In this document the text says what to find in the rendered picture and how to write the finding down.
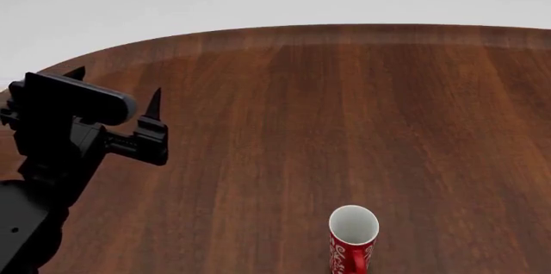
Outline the red mug white inside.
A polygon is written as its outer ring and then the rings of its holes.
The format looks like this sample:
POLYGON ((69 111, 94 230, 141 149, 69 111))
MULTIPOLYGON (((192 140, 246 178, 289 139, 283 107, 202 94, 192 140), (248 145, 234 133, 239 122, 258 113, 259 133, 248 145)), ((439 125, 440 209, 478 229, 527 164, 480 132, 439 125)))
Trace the red mug white inside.
POLYGON ((380 224, 372 211, 346 205, 328 220, 331 274, 368 274, 380 224))

